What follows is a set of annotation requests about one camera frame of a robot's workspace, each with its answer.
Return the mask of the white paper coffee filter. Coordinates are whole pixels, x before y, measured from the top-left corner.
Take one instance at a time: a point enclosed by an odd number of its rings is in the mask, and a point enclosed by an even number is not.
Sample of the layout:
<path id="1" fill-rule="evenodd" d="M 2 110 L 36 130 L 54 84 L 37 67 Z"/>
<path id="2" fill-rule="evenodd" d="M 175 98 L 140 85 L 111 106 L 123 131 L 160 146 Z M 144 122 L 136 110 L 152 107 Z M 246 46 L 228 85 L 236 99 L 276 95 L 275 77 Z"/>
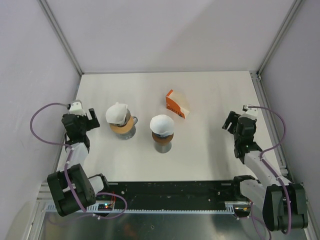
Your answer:
<path id="1" fill-rule="evenodd" d="M 109 124 L 122 126 L 126 121 L 128 105 L 116 102 L 109 107 L 105 113 L 106 121 Z"/>

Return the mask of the glass server pitcher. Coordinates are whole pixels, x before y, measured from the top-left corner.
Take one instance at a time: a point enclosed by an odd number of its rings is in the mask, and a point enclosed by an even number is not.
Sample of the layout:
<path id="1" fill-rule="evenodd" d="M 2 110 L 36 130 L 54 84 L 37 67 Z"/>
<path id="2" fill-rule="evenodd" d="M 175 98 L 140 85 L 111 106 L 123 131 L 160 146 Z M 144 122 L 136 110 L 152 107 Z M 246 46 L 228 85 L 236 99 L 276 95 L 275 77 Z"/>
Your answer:
<path id="1" fill-rule="evenodd" d="M 136 116 L 131 116 L 126 125 L 117 126 L 114 129 L 118 137 L 122 140 L 127 140 L 132 138 L 136 134 L 136 124 L 138 118 Z"/>

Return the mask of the orange coffee filter box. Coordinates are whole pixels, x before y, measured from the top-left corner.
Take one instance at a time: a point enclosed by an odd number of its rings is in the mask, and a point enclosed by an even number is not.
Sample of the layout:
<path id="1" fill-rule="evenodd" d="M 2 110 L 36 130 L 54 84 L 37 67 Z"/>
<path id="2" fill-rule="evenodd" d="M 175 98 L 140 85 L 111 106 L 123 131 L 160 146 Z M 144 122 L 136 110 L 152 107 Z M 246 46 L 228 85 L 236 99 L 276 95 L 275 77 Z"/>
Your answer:
<path id="1" fill-rule="evenodd" d="M 166 108 L 186 119 L 190 114 L 190 104 L 184 94 L 171 89 L 165 96 Z"/>

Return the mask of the glass carafe with brown band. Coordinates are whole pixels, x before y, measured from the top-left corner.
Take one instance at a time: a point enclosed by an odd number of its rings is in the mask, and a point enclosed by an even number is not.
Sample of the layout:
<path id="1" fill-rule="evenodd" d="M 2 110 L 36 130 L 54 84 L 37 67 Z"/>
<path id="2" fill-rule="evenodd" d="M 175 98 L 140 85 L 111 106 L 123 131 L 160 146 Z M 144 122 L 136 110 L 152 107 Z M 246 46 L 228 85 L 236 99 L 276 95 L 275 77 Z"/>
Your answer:
<path id="1" fill-rule="evenodd" d="M 172 143 L 168 142 L 166 144 L 160 144 L 159 142 L 155 142 L 154 148 L 158 153 L 165 154 L 171 150 Z"/>

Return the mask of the clear glass dripper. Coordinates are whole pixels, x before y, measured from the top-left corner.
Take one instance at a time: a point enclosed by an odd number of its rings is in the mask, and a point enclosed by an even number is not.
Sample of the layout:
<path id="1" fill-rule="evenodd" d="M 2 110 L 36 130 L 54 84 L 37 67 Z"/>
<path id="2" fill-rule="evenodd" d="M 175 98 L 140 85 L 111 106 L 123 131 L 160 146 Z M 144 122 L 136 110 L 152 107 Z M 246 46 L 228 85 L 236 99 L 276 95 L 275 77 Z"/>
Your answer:
<path id="1" fill-rule="evenodd" d="M 123 123 L 124 126 L 128 123 L 128 121 L 130 120 L 130 118 L 131 118 L 131 112 L 130 112 L 129 109 L 127 109 L 127 111 L 126 111 L 126 116 L 125 116 L 125 121 L 124 121 L 124 123 Z"/>

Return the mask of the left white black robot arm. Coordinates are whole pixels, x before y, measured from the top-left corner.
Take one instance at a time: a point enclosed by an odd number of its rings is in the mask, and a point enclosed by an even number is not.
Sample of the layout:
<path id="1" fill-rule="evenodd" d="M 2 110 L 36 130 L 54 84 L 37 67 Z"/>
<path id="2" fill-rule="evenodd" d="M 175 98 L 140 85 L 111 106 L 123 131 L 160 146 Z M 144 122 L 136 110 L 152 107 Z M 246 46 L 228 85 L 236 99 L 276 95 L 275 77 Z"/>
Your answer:
<path id="1" fill-rule="evenodd" d="M 61 170 L 48 175 L 47 183 L 58 214 L 62 217 L 96 203 L 96 197 L 105 200 L 110 196 L 111 188 L 107 178 L 98 173 L 88 177 L 83 164 L 90 151 L 90 139 L 87 132 L 100 127 L 95 110 L 88 115 L 73 112 L 62 116 L 65 152 L 67 159 Z"/>

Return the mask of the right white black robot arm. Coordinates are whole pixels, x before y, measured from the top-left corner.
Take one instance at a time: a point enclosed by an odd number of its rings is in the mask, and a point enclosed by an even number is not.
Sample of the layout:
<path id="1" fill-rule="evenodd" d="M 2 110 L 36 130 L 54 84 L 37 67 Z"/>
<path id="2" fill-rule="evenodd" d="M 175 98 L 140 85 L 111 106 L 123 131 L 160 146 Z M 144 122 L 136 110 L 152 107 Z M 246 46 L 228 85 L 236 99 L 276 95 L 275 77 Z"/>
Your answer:
<path id="1" fill-rule="evenodd" d="M 230 111 L 222 126 L 233 135 L 235 157 L 255 174 L 233 185 L 230 194 L 237 201 L 248 198 L 261 210 L 269 231 L 287 235 L 309 224 L 306 192 L 302 184 L 281 175 L 255 142 L 258 110 L 258 106 L 245 105 L 243 114 Z"/>

